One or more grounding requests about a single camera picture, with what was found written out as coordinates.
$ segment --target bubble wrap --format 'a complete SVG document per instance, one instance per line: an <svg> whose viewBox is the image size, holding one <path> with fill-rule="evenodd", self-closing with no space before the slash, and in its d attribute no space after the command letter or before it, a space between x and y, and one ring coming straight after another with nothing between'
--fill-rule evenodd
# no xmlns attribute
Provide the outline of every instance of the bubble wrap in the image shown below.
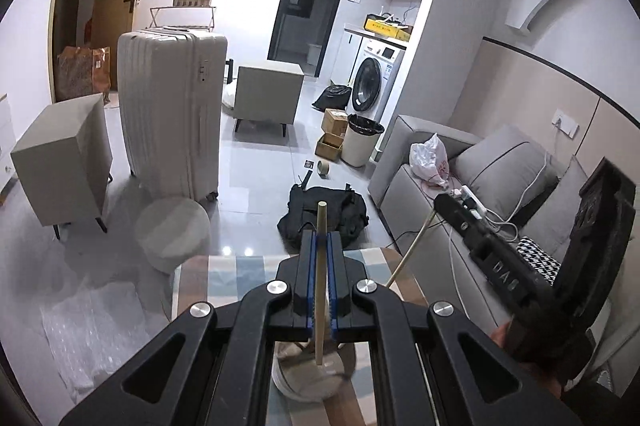
<svg viewBox="0 0 640 426"><path fill-rule="evenodd" d="M75 403L151 339L136 288L129 282L82 289L40 312L53 359Z"/></svg>

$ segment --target power strip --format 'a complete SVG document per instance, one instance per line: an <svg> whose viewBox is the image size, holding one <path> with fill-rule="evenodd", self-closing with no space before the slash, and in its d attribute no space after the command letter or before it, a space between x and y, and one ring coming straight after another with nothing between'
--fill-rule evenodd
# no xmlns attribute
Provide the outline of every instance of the power strip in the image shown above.
<svg viewBox="0 0 640 426"><path fill-rule="evenodd" d="M451 196L454 199L462 200L463 205L466 206L476 219L482 220L486 217L486 207L468 186L462 186L461 189L452 189Z"/></svg>

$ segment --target houndstooth pillow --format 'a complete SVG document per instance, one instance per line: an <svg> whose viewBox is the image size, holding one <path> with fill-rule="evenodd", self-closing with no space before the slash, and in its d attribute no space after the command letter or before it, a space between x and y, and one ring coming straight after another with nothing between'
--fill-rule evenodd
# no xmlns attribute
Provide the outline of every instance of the houndstooth pillow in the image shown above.
<svg viewBox="0 0 640 426"><path fill-rule="evenodd" d="M516 250L524 260L538 271L551 285L554 284L560 262L544 252L538 244L527 236L523 236Z"/></svg>

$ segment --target beige armchair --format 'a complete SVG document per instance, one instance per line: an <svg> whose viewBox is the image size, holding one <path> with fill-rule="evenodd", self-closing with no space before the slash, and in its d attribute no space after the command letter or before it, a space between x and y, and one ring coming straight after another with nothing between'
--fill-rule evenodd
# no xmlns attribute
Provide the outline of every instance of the beige armchair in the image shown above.
<svg viewBox="0 0 640 426"><path fill-rule="evenodd" d="M102 94L47 106L11 153L27 199L42 225L102 221L111 147Z"/></svg>
<svg viewBox="0 0 640 426"><path fill-rule="evenodd" d="M238 131L242 120L293 124L304 79L298 64L265 60L238 68L234 117Z"/></svg>

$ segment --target black trash bag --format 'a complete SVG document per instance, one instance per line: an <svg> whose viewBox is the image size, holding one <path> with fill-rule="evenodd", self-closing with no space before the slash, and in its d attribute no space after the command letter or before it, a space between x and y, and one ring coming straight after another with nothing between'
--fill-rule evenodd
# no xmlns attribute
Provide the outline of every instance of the black trash bag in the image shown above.
<svg viewBox="0 0 640 426"><path fill-rule="evenodd" d="M289 192L289 212L278 222L280 236L296 249L300 248L302 232L312 229L318 221L318 202L326 202L328 231L338 231L342 247L357 239L369 224L367 206L362 196L349 184L345 189L310 187L294 184Z"/></svg>
<svg viewBox="0 0 640 426"><path fill-rule="evenodd" d="M380 135L384 132L385 127L371 119L367 119L361 115L350 115L347 117L349 127L359 135L366 135L370 137L372 135Z"/></svg>
<svg viewBox="0 0 640 426"><path fill-rule="evenodd" d="M334 110L344 110L351 98L351 88L341 84L332 84L324 89L320 97L311 106L317 110L324 111L327 108Z"/></svg>

